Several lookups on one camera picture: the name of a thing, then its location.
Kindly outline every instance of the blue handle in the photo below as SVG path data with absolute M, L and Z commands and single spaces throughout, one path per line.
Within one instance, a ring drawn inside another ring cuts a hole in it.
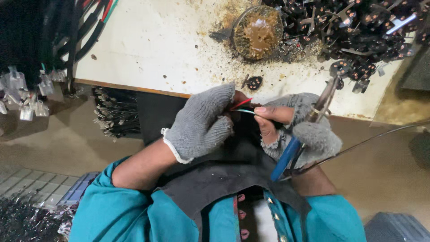
M 272 171 L 272 174 L 270 174 L 270 179 L 272 181 L 278 180 L 278 178 L 282 175 L 288 163 L 294 157 L 294 154 L 296 153 L 296 150 L 299 148 L 299 146 L 300 141 L 293 136 L 288 143 L 287 148 L 284 150 L 284 153 L 282 153 L 281 158 L 279 158 L 278 164 Z

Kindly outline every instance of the forearm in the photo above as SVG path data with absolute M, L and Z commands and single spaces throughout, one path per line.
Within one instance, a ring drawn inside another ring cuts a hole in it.
M 115 187 L 150 190 L 161 174 L 176 163 L 169 147 L 163 140 L 158 140 L 118 165 L 112 173 L 112 184 Z
M 336 193 L 336 188 L 320 166 L 293 177 L 292 186 L 301 196 L 323 196 Z

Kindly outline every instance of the hand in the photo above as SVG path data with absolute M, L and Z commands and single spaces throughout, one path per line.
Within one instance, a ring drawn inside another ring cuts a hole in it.
M 228 104 L 246 96 L 234 89 L 234 83 L 214 87 L 192 95 L 176 115 L 171 129 L 163 129 L 164 143 L 180 163 L 209 154 L 233 133 L 233 122 L 222 116 Z
M 260 126 L 261 146 L 270 157 L 279 160 L 292 134 L 307 145 L 294 168 L 303 167 L 339 152 L 342 141 L 331 131 L 327 118 L 323 117 L 319 123 L 303 122 L 312 104 L 317 100 L 318 96 L 315 94 L 301 93 L 287 95 L 268 102 L 263 107 L 255 108 L 254 118 Z M 269 120 L 283 123 L 284 127 L 276 130 Z

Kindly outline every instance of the teal shirt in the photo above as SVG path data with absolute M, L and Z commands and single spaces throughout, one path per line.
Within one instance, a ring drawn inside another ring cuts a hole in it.
M 71 242 L 135 241 L 197 242 L 196 224 L 163 191 L 145 193 L 112 185 L 112 172 L 121 159 L 110 164 L 88 186 L 79 204 L 70 235 Z M 269 192 L 264 197 L 274 219 L 279 241 L 302 241 L 300 217 L 290 206 Z M 365 242 L 356 210 L 340 195 L 308 197 L 309 242 Z M 209 218 L 203 228 L 211 242 L 240 241 L 239 219 L 233 203 L 236 194 L 223 197 L 202 211 Z

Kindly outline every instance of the workbench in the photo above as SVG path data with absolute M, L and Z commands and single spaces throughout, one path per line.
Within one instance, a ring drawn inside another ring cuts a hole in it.
M 258 4 L 258 0 L 121 0 L 98 42 L 77 64 L 76 82 L 189 97 L 234 81 L 237 90 L 261 104 L 292 93 L 319 95 L 335 60 L 243 61 L 226 41 L 210 37 L 211 32 L 231 28 L 245 9 Z M 372 75 L 364 94 L 352 93 L 355 82 L 345 79 L 330 106 L 332 114 L 373 120 L 401 63 L 385 66 L 382 77 Z M 241 89 L 247 74 L 263 77 L 258 90 Z

